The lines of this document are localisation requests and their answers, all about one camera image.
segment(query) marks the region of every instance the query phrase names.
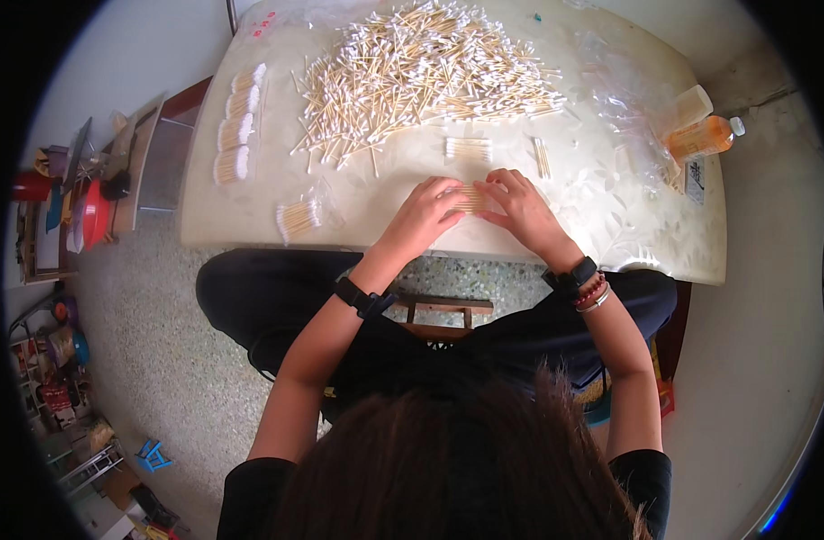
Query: dark pants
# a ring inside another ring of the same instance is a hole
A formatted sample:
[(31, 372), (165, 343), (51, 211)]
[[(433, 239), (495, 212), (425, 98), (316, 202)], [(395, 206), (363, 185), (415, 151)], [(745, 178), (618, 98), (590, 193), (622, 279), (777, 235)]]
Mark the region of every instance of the dark pants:
[[(337, 278), (361, 257), (347, 252), (233, 250), (199, 270), (196, 296), (212, 326), (246, 348), (253, 366), (273, 378), (295, 337), (331, 297)], [(654, 270), (608, 273), (607, 280), (646, 340), (676, 307), (675, 282)], [(387, 317), (369, 319), (330, 385), (343, 395), (342, 402), (351, 403), (384, 388), (407, 363), (442, 352)], [(534, 308), (476, 328), (447, 352), (525, 387), (542, 361), (565, 370), (578, 387), (593, 380), (601, 365), (586, 323), (556, 294)]]

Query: bottle cap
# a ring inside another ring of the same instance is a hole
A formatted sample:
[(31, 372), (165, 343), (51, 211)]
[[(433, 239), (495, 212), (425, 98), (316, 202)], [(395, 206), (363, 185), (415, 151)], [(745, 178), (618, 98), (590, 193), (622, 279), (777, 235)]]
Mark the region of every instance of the bottle cap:
[(730, 119), (730, 129), (733, 130), (733, 135), (745, 135), (745, 124), (742, 124), (742, 118), (732, 117)]

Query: brown hair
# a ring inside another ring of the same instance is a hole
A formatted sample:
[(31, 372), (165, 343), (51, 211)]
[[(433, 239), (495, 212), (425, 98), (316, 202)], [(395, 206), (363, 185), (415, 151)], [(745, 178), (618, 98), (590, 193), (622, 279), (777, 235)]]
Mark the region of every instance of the brown hair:
[(541, 369), (535, 399), (493, 379), (456, 403), (373, 396), (299, 463), (272, 536), (650, 538), (574, 403)]

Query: red beaded bracelet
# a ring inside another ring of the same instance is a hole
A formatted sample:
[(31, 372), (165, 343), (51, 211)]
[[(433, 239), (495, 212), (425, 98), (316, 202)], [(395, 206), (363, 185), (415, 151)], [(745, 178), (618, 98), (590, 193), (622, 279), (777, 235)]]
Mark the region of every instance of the red beaded bracelet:
[(583, 302), (585, 302), (587, 300), (590, 300), (592, 297), (594, 297), (598, 293), (598, 291), (601, 290), (602, 287), (604, 287), (604, 284), (607, 282), (607, 279), (604, 276), (604, 272), (599, 271), (598, 275), (599, 275), (598, 283), (596, 283), (595, 286), (592, 288), (592, 290), (590, 290), (587, 294), (583, 295), (582, 297), (579, 297), (577, 300), (572, 301), (571, 303), (574, 306), (579, 306)]

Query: hand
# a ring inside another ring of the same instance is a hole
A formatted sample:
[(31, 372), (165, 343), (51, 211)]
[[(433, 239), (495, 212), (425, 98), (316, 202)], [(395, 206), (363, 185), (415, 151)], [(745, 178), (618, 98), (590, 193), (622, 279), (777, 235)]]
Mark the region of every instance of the hand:
[(507, 214), (485, 210), (476, 215), (507, 229), (554, 272), (570, 271), (583, 258), (583, 252), (520, 171), (498, 168), (487, 175), (486, 182), (476, 181), (475, 188), (499, 203)]
[(445, 190), (462, 187), (460, 180), (445, 176), (431, 176), (418, 184), (372, 250), (400, 265), (399, 271), (466, 215), (464, 211), (447, 214), (454, 205), (469, 198), (460, 192), (445, 193)]

